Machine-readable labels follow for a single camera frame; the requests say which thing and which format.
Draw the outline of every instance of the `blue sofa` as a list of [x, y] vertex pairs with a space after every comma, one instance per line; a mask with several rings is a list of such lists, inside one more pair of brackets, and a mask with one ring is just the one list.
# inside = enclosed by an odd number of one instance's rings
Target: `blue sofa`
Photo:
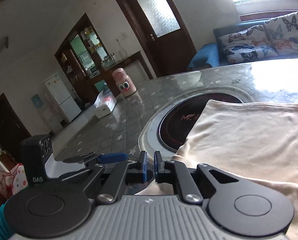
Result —
[[[217, 43], [209, 43], [204, 45], [191, 60], [188, 66], [188, 71], [230, 65], [220, 47], [219, 37], [246, 30], [254, 25], [264, 25], [264, 22], [266, 20], [267, 19], [259, 20], [259, 21], [243, 22], [236, 25], [214, 29], [213, 33]], [[269, 37], [267, 30], [265, 28], [264, 30], [265, 30], [266, 36]], [[298, 58], [298, 53], [278, 55], [276, 57], [264, 58], [262, 60], [285, 59], [285, 58]]]

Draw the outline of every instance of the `white refrigerator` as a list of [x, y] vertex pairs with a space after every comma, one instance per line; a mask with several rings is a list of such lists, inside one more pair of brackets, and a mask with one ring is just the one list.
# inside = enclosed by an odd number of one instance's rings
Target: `white refrigerator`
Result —
[[81, 113], [79, 106], [76, 104], [64, 83], [56, 73], [46, 80], [45, 85], [58, 104], [58, 109], [66, 122], [72, 122], [76, 116]]

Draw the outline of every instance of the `pink bottle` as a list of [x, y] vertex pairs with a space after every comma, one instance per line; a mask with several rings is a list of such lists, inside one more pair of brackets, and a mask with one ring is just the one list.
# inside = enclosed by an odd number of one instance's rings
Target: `pink bottle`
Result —
[[126, 74], [123, 68], [117, 68], [113, 71], [112, 77], [124, 97], [128, 97], [137, 91], [131, 78]]

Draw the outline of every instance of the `pillow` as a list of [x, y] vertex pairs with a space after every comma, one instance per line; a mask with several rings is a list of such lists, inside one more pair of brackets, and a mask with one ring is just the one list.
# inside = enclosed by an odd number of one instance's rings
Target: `pillow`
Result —
[[269, 19], [264, 25], [279, 54], [298, 53], [298, 12]]
[[221, 36], [219, 42], [230, 64], [252, 62], [278, 55], [268, 43], [262, 25]]

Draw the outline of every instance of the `beige garment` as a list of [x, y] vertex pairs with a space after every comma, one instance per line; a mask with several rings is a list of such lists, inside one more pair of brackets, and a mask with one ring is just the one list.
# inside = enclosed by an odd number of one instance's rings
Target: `beige garment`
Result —
[[[298, 240], [298, 104], [209, 100], [172, 159], [189, 168], [207, 163], [282, 192], [295, 207], [287, 236]], [[171, 193], [155, 182], [140, 192]]]

